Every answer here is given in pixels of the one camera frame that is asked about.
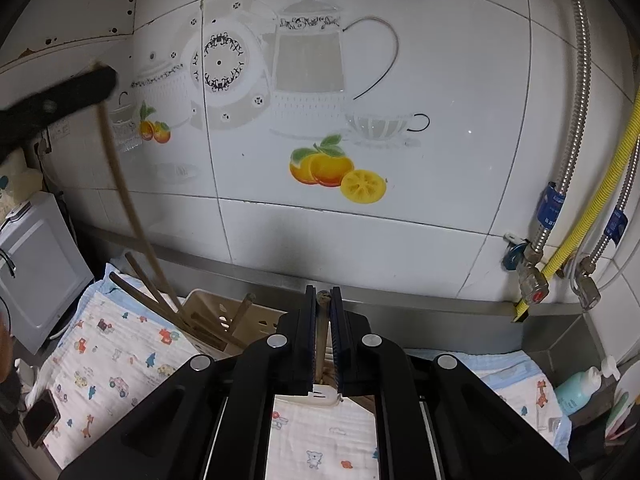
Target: black cable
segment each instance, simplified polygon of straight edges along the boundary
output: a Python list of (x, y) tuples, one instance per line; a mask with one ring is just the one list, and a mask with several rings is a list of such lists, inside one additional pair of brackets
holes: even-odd
[(6, 304), (6, 301), (2, 296), (0, 296), (0, 300), (4, 303), (4, 308), (6, 309), (7, 319), (9, 320), (9, 334), (11, 334), (11, 313), (9, 312), (9, 307)]

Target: electrical outlet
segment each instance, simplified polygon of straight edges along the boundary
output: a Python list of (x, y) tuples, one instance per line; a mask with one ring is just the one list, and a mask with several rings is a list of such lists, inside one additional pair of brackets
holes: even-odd
[(71, 133), (71, 127), (69, 127), (69, 121), (67, 118), (60, 119), (59, 121), (49, 125), (49, 142), (53, 144), (62, 137), (68, 136)]

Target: teapot illustration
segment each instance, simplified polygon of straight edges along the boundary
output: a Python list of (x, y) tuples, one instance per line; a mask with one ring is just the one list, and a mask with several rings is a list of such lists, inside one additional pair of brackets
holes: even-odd
[[(346, 126), (344, 104), (355, 101), (380, 83), (398, 58), (394, 28), (377, 16), (364, 16), (346, 26), (341, 9), (321, 0), (300, 0), (278, 16), (273, 58), (271, 97), (274, 129), (290, 137), (325, 136)], [(343, 72), (343, 35), (356, 24), (372, 21), (391, 31), (391, 61), (380, 67), (368, 88), (352, 92)]]

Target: white bottle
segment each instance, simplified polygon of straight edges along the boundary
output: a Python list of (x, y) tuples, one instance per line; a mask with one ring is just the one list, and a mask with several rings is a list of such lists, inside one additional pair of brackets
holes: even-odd
[(556, 388), (556, 398), (565, 415), (577, 412), (589, 402), (591, 396), (600, 389), (603, 376), (613, 375), (615, 380), (620, 379), (616, 360), (610, 355), (602, 361), (601, 370), (592, 366), (585, 372), (572, 375)]

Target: blue label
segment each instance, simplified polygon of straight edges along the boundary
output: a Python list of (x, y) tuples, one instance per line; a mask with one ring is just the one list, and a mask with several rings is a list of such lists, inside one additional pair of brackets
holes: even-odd
[(550, 182), (546, 186), (545, 195), (540, 201), (540, 207), (538, 208), (538, 222), (542, 224), (542, 227), (551, 229), (556, 225), (556, 220), (560, 215), (562, 204), (564, 203), (564, 195), (556, 191), (556, 184)]
[(622, 238), (622, 235), (625, 233), (628, 223), (629, 220), (626, 218), (626, 215), (620, 211), (620, 209), (615, 208), (613, 213), (611, 213), (611, 218), (609, 218), (607, 226), (604, 228), (604, 234), (613, 240), (616, 247), (620, 243), (620, 238)]

